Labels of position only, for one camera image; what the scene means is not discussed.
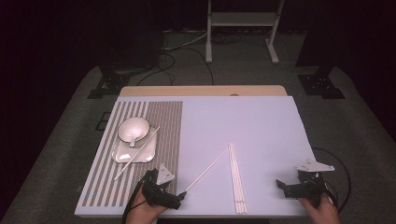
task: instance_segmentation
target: table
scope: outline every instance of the table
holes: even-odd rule
[[[112,177],[123,164],[108,155],[111,141],[117,138],[117,124],[131,116],[144,117],[151,125],[162,126],[157,154],[151,162],[131,165],[115,182]],[[168,191],[179,194],[230,141],[237,149],[247,214],[234,212],[230,165],[228,159],[222,158],[188,192],[178,210],[167,210],[161,217],[304,216],[304,209],[295,200],[285,199],[275,182],[278,178],[295,183],[298,181],[295,166],[315,159],[295,103],[281,86],[122,89],[75,214],[119,217],[139,176],[164,161],[177,176]]]
[[[207,6],[207,41],[206,55],[207,63],[212,62],[212,27],[216,26],[270,26],[272,27],[270,38],[265,43],[274,64],[279,63],[274,49],[274,39],[284,0],[280,0],[276,12],[212,12],[212,1],[208,0]]]

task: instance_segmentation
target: white bowl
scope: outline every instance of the white bowl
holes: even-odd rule
[[[134,143],[149,133],[149,122],[143,118],[126,119],[119,127],[119,138],[124,142]]]

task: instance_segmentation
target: gray carpet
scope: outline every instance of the gray carpet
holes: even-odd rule
[[[167,46],[190,40],[191,35],[172,34]],[[295,68],[303,35],[277,35],[279,65],[272,65],[262,35],[243,35],[231,45],[213,46],[210,69],[215,85],[282,85],[294,97],[312,147],[336,155],[351,176],[350,199],[341,213],[343,223],[396,223],[396,145],[357,93],[351,79],[334,68],[330,78],[346,99],[324,100],[307,96],[297,75],[315,68]],[[205,55],[205,45],[198,49]],[[174,85],[211,85],[211,76],[201,55],[189,49],[170,53],[175,65],[167,72]],[[172,62],[162,56],[161,67]],[[131,77],[130,85],[146,74]],[[95,127],[109,112],[116,95],[87,99],[101,77],[94,67],[82,80],[53,130],[20,193],[2,223],[120,223],[119,219],[74,216],[80,188],[84,185],[103,132]],[[159,73],[141,85],[169,85],[169,76]],[[328,153],[314,150],[318,161],[335,166],[326,175],[338,190],[340,203],[347,196],[347,175],[340,162]],[[271,219],[271,223],[310,223],[308,218]]]

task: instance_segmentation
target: dark background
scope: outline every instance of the dark background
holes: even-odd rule
[[[274,10],[277,4],[215,2],[214,9],[224,11]],[[206,4],[0,1],[0,217],[85,75],[97,65],[155,63],[161,30],[205,29]],[[394,139],[395,8],[390,1],[287,0],[278,27],[282,33],[307,32],[296,65],[326,63],[344,70]]]

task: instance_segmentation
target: human hand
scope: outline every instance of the human hand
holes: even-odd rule
[[[142,188],[143,187],[139,189],[134,198],[134,202],[131,206],[133,209],[131,209],[126,217],[126,224],[151,224],[157,216],[167,209],[167,207],[159,205],[150,206],[146,202],[146,198],[142,193]]]
[[[320,196],[320,206],[316,209],[306,198],[298,199],[315,224],[341,224],[337,208],[329,197],[323,193]]]

